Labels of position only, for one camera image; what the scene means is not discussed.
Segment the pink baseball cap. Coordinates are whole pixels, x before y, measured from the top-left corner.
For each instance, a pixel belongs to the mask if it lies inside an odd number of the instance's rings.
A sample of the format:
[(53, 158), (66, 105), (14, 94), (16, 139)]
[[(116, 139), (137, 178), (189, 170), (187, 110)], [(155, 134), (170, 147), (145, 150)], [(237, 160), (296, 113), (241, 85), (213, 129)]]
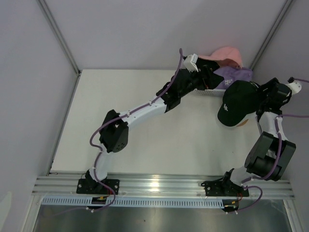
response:
[(198, 55), (203, 60), (216, 61), (220, 67), (229, 66), (236, 69), (243, 67), (240, 51), (235, 47), (221, 47), (215, 50), (211, 55)]

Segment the dark green NY cap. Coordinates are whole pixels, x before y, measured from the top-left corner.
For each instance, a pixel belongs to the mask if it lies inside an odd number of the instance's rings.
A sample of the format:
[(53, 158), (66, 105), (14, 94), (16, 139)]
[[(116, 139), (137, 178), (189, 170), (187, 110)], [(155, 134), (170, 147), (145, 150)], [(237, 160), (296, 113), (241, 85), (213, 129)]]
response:
[(235, 81), (224, 93), (218, 119), (243, 119), (247, 114), (255, 113), (260, 104), (259, 85), (242, 80)]

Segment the white NY baseball cap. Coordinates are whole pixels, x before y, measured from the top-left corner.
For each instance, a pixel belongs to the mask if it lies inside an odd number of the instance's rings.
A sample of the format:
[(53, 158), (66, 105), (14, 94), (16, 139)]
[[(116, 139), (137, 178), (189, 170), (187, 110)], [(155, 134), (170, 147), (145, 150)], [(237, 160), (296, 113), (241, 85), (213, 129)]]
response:
[(247, 114), (243, 119), (240, 119), (238, 121), (236, 120), (232, 120), (232, 119), (218, 119), (218, 121), (224, 125), (225, 127), (229, 127), (229, 128), (235, 128), (237, 124), (239, 124), (241, 121), (243, 121), (244, 119), (248, 119), (248, 122), (252, 119), (256, 118), (256, 114), (252, 113), (252, 114)]

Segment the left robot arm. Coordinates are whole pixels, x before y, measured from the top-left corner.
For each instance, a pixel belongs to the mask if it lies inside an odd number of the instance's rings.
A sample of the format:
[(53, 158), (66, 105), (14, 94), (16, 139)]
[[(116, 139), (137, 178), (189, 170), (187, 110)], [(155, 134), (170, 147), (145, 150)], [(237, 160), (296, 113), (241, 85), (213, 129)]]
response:
[(95, 131), (95, 134), (100, 135), (99, 145), (91, 143), (91, 146), (99, 149), (99, 154), (94, 166), (85, 174), (88, 189), (97, 194), (107, 186), (108, 159), (111, 154), (125, 148), (130, 129), (174, 109), (181, 103), (182, 97), (195, 89), (215, 89), (223, 81), (223, 77), (214, 73), (217, 69), (219, 65), (215, 61), (207, 61), (194, 71), (177, 68), (171, 80), (148, 102), (121, 113), (110, 110), (101, 127)]

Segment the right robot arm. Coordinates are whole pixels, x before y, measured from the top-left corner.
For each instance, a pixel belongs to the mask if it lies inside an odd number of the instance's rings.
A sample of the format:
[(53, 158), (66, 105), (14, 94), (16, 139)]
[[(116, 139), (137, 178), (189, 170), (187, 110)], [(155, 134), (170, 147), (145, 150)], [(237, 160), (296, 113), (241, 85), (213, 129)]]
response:
[(278, 181), (283, 176), (296, 145), (284, 135), (281, 107), (292, 95), (301, 90), (301, 84), (290, 78), (282, 84), (273, 78), (257, 89), (261, 103), (257, 108), (257, 123), (260, 137), (250, 150), (244, 166), (231, 169), (224, 175), (220, 190), (225, 195), (233, 194), (238, 188), (246, 188), (252, 180)]

